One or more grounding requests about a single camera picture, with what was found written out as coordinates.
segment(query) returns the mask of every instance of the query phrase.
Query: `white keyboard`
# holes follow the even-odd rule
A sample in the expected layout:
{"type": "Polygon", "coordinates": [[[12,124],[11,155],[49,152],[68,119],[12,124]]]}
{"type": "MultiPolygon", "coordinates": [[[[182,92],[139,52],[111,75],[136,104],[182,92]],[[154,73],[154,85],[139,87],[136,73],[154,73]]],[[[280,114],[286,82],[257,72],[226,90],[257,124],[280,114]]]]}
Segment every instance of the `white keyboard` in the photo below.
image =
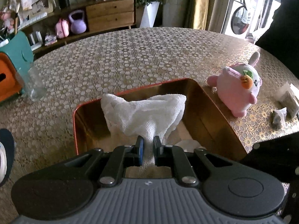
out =
{"type": "MultiPolygon", "coordinates": [[[[42,18],[46,17],[48,15],[47,12],[41,13],[38,16],[33,17],[32,19],[29,19],[28,21],[24,21],[22,24],[20,24],[20,26],[18,27],[18,30],[21,30],[31,24],[36,23],[38,20],[41,20],[42,18]]],[[[11,30],[9,30],[9,33],[13,33],[15,31],[14,28],[12,28],[11,30]]]]}

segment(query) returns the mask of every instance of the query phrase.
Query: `washing machine door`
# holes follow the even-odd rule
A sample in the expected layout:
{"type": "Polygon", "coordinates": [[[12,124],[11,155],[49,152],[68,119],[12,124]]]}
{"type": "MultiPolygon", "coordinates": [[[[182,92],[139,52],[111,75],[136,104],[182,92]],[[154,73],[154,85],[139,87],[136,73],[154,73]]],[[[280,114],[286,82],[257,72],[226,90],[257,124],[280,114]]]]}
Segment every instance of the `washing machine door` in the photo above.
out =
{"type": "Polygon", "coordinates": [[[251,21],[251,14],[245,6],[239,7],[231,18],[231,30],[236,35],[245,33],[251,21]]]}

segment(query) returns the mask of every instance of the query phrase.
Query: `wooden drawer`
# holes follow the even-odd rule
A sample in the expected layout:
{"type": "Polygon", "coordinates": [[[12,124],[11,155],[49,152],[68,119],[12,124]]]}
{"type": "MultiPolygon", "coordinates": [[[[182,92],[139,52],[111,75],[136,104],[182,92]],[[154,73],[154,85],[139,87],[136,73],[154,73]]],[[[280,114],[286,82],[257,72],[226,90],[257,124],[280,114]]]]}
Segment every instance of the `wooden drawer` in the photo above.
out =
{"type": "Polygon", "coordinates": [[[134,0],[104,2],[86,7],[87,19],[134,11],[134,0]]]}
{"type": "Polygon", "coordinates": [[[88,27],[90,32],[115,29],[133,24],[134,12],[115,13],[98,18],[88,19],[88,27]]]}

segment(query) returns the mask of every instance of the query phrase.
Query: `white planter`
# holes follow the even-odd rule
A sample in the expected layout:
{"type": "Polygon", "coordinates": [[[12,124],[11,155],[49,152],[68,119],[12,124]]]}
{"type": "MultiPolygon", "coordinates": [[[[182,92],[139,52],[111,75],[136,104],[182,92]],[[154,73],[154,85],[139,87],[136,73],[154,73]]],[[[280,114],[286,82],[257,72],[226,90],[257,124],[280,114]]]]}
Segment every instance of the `white planter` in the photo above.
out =
{"type": "Polygon", "coordinates": [[[140,28],[151,28],[154,26],[159,4],[159,2],[153,2],[145,6],[140,28]]]}

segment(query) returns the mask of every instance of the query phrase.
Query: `orange panel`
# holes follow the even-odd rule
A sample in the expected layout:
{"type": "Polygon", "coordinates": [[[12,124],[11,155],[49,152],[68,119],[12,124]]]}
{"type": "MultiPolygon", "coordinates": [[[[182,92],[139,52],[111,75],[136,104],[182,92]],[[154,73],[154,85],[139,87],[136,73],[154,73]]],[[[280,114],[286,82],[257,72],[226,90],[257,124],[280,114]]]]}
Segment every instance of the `orange panel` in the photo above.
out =
{"type": "Polygon", "coordinates": [[[22,89],[22,86],[16,81],[16,70],[9,57],[0,53],[0,102],[14,95],[22,89]]]}

